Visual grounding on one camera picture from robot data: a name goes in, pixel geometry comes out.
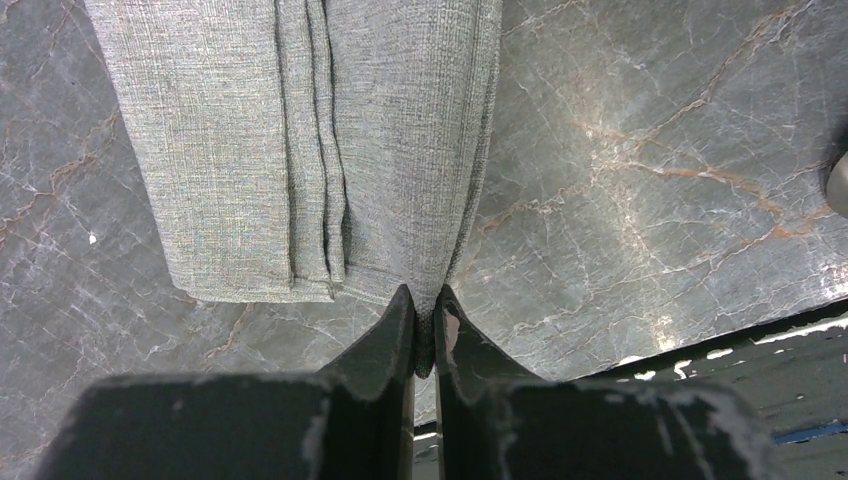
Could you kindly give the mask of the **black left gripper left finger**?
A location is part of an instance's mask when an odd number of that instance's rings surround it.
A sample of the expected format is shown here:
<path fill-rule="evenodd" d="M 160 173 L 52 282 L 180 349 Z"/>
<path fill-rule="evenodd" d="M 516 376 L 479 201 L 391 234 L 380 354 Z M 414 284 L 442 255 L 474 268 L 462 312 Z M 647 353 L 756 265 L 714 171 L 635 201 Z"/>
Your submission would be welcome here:
<path fill-rule="evenodd" d="M 39 479 L 408 479 L 415 308 L 314 372 L 127 375 L 92 384 Z"/>

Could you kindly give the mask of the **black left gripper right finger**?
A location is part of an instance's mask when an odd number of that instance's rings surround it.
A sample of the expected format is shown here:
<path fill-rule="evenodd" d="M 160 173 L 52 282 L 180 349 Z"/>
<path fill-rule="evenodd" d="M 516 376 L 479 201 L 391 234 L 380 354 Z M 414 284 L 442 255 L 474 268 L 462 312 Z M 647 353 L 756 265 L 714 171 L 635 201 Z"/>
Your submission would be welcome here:
<path fill-rule="evenodd" d="M 547 381 L 467 317 L 433 311 L 444 479 L 778 479 L 774 441 L 730 389 L 703 382 Z"/>

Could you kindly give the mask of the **grey cloth napkin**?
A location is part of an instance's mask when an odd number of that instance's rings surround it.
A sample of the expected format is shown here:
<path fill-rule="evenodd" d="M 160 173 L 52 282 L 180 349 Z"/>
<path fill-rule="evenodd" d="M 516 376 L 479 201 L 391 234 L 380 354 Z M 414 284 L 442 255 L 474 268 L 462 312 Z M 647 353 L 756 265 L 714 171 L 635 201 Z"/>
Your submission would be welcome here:
<path fill-rule="evenodd" d="M 414 370 L 479 203 L 498 1 L 89 1 L 173 284 L 416 309 Z"/>

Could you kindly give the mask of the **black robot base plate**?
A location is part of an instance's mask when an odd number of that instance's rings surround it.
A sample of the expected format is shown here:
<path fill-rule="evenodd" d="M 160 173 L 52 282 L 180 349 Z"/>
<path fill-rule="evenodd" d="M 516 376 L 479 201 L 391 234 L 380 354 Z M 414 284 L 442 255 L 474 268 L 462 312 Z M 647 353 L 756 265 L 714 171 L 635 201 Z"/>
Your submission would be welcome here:
<path fill-rule="evenodd" d="M 703 382 L 732 390 L 771 435 L 778 479 L 847 475 L 847 306 L 838 303 L 579 380 Z M 440 475 L 438 419 L 416 432 L 413 475 Z"/>

